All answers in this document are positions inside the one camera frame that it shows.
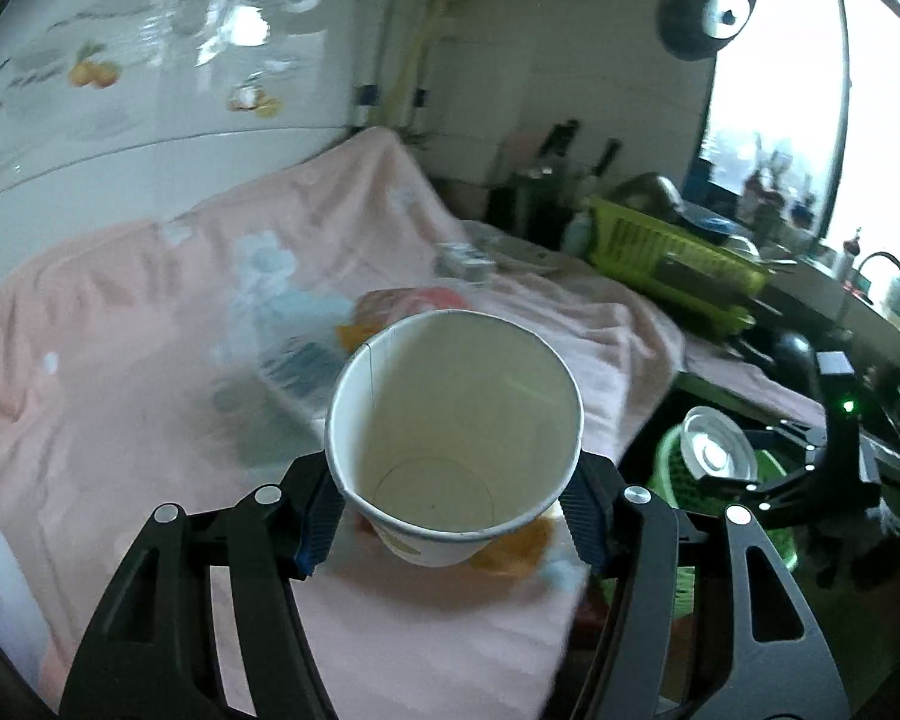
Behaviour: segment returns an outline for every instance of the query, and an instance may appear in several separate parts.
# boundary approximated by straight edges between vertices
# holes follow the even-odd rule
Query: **dish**
[[[754,242],[744,238],[742,235],[731,235],[724,242],[724,248],[727,251],[732,251],[734,254],[739,254],[751,262],[760,262],[760,252],[757,250]]]
[[[680,433],[680,453],[694,479],[716,476],[756,481],[754,447],[736,422],[708,406],[687,412]]]
[[[468,220],[463,227],[471,244],[490,255],[505,271],[546,275],[558,271],[564,263],[557,252],[515,238],[482,221]]]
[[[680,226],[703,238],[708,244],[723,245],[731,235],[740,233],[740,225],[703,206],[685,202],[679,209]]]

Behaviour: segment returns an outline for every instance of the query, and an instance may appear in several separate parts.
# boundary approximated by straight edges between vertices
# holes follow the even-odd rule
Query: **wall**
[[[194,11],[198,1],[10,1],[0,18],[0,278],[69,237],[173,218],[346,135],[354,85],[376,76],[389,0],[320,0],[285,28],[263,0],[260,18],[245,9],[242,32],[228,20],[239,0]],[[68,83],[88,42],[122,65],[112,86]],[[234,85],[274,62],[290,68],[262,81],[280,98],[277,115],[229,110]],[[27,67],[47,77],[10,82]]]
[[[695,156],[712,60],[674,59],[656,37],[658,0],[458,0],[435,52],[421,160],[441,177],[487,180],[501,138],[570,117],[571,157],[624,151],[610,178],[656,170],[682,184]]]
[[[656,37],[659,0],[544,0],[521,127],[581,120],[571,156],[624,148],[609,179],[661,172],[682,186],[696,156],[713,60],[682,62]]]

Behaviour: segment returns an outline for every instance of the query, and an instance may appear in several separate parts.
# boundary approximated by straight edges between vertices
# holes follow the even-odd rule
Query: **orange object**
[[[73,69],[67,74],[67,79],[74,86],[86,86],[94,79],[95,67],[93,62],[84,59],[73,66]]]
[[[447,287],[413,287],[376,290],[357,301],[354,324],[389,327],[405,317],[446,308],[470,308],[461,295]]]
[[[383,327],[379,324],[338,324],[337,338],[346,353],[353,354],[361,343],[373,338],[381,330]]]
[[[98,89],[113,86],[120,79],[120,68],[113,62],[101,62],[93,66],[93,84]]]
[[[538,568],[554,534],[554,520],[538,517],[520,530],[487,544],[468,562],[497,576],[526,579]]]
[[[264,97],[259,101],[254,112],[261,119],[272,119],[282,110],[283,103],[280,98]]]

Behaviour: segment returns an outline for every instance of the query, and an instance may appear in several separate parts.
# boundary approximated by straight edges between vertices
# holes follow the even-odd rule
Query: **green basket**
[[[669,300],[713,323],[721,336],[752,327],[754,318],[742,306],[720,308],[698,295],[689,295],[656,280],[653,275],[668,255],[695,271],[734,285],[749,298],[764,288],[768,271],[732,251],[713,247],[658,218],[608,200],[594,199],[596,235],[590,262],[601,274],[621,281],[644,295]]]
[[[656,447],[656,456],[653,460],[653,476],[650,477],[648,487],[674,509],[684,509],[687,512],[699,514],[717,515],[727,507],[727,501],[719,498],[708,498],[702,495],[693,474],[687,469],[680,453],[680,431],[682,425],[669,429]],[[784,476],[784,470],[769,452],[756,453],[757,474],[761,482],[779,479]],[[783,558],[787,570],[793,571],[797,567],[797,544],[794,542],[794,534],[790,528],[782,528],[776,531],[768,531],[767,536],[776,550]],[[692,567],[681,566],[677,569],[677,595],[674,597],[674,620],[693,613],[693,588],[694,570]],[[615,580],[606,580],[602,584],[607,603],[613,602],[613,592],[616,589]]]

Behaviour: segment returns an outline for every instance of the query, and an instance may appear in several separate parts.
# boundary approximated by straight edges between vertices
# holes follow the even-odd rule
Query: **paper cup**
[[[541,338],[488,314],[434,311],[350,358],[326,454],[392,552],[441,566],[543,514],[570,481],[581,435],[577,384]]]

